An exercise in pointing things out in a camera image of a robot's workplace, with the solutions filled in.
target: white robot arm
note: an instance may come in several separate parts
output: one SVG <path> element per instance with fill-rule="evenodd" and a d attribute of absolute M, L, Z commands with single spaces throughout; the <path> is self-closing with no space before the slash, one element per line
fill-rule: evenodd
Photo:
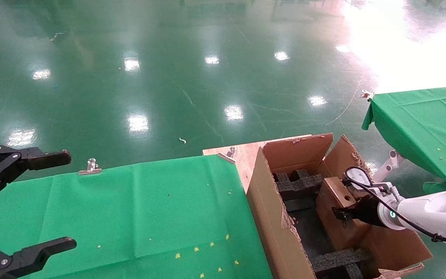
<path fill-rule="evenodd" d="M 446 237 L 446 192 L 407 198 L 402 200 L 397 211 L 423 229 Z M 399 217 L 395 217 L 405 228 L 417 231 Z"/>
<path fill-rule="evenodd" d="M 395 230 L 408 228 L 420 231 L 434 241 L 446 243 L 446 192 L 403 198 L 390 182 L 370 182 L 360 168 L 349 168 L 345 177 L 356 189 L 367 191 L 377 198 L 377 215 L 384 226 Z"/>

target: table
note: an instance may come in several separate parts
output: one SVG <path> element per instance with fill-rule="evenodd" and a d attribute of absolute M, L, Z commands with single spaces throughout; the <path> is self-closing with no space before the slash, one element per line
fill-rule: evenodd
<path fill-rule="evenodd" d="M 403 157 L 446 181 L 446 87 L 377 94 L 362 128 L 372 122 Z"/>
<path fill-rule="evenodd" d="M 0 192 L 0 249 L 69 236 L 32 279 L 271 279 L 234 164 L 217 155 L 14 182 Z"/>

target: box flap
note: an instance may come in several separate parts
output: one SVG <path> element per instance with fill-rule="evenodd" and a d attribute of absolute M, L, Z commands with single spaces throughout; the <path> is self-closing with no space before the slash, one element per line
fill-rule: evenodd
<path fill-rule="evenodd" d="M 406 275 L 409 275 L 409 274 L 416 273 L 419 270 L 423 269 L 423 267 L 424 267 L 423 263 L 419 263 L 419 265 L 416 265 L 414 267 L 406 268 L 406 269 L 398 270 L 398 271 L 379 269 L 378 271 L 381 274 L 381 276 L 379 276 L 377 279 L 395 279 L 395 278 L 400 278 L 402 276 L 406 276 Z"/>
<path fill-rule="evenodd" d="M 317 162 L 319 165 L 332 142 L 332 133 L 319 134 L 268 142 L 262 151 L 268 159 L 271 170 L 312 162 Z"/>
<path fill-rule="evenodd" d="M 257 153 L 247 198 L 252 205 L 258 232 L 275 279 L 315 279 L 261 148 Z"/>
<path fill-rule="evenodd" d="M 379 268 L 388 270 L 401 270 L 432 258 L 419 235 L 409 229 L 391 230 L 371 226 L 364 235 L 361 247 L 373 254 Z"/>
<path fill-rule="evenodd" d="M 369 173 L 369 169 L 366 166 L 364 159 L 344 134 L 340 137 L 326 158 L 324 158 L 324 163 L 332 176 L 336 176 L 340 179 L 343 179 L 344 171 L 352 166 L 358 166 Z"/>

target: metal binder clip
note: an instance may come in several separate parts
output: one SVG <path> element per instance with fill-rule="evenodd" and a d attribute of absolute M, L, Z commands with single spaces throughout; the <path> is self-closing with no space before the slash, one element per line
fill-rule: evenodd
<path fill-rule="evenodd" d="M 96 164 L 96 159 L 90 158 L 87 160 L 87 169 L 79 171 L 78 175 L 96 174 L 101 173 L 101 171 L 103 171 L 103 169 L 99 169 L 99 165 Z"/>
<path fill-rule="evenodd" d="M 235 162 L 237 162 L 237 161 L 235 161 L 235 159 L 234 159 L 235 155 L 237 155 L 237 148 L 236 148 L 235 146 L 230 147 L 230 149 L 228 150 L 228 152 L 226 153 L 226 155 L 223 154 L 223 153 L 221 153 L 221 152 L 218 153 L 218 156 L 219 156 L 219 157 L 221 157 L 221 158 L 227 160 L 228 162 L 230 162 L 230 163 L 232 163 L 232 164 L 234 164 Z"/>

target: cardboard box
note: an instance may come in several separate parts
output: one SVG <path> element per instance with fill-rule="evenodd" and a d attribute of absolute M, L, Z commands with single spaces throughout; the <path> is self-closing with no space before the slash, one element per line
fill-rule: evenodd
<path fill-rule="evenodd" d="M 316 199 L 316 211 L 336 250 L 368 250 L 379 271 L 376 276 L 383 279 L 423 268 L 420 262 L 432 255 L 417 233 L 372 226 L 359 220 L 344 226 L 334 217 L 332 206 L 345 207 L 356 202 L 340 181 L 343 172 L 350 166 L 366 166 L 345 136 L 327 155 L 332 142 L 333 134 L 305 136 L 268 142 L 257 152 L 247 198 L 274 278 L 316 277 L 272 175 L 277 172 L 290 175 L 296 169 L 327 178 Z"/>

